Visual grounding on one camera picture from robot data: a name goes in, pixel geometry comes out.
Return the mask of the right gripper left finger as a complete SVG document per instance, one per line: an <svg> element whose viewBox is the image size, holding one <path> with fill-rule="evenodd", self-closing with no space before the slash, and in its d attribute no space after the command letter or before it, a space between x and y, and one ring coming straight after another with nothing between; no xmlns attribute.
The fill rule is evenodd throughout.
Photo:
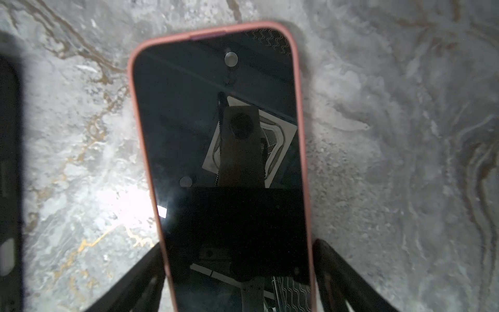
<svg viewBox="0 0 499 312"><path fill-rule="evenodd" d="M88 311L158 311L165 284L165 268L157 243Z"/></svg>

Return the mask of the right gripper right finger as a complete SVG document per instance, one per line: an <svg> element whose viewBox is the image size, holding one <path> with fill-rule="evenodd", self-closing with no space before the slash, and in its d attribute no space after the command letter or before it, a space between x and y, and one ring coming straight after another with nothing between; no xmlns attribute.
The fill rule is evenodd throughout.
<svg viewBox="0 0 499 312"><path fill-rule="evenodd" d="M397 311L326 241L313 243L313 261L324 311Z"/></svg>

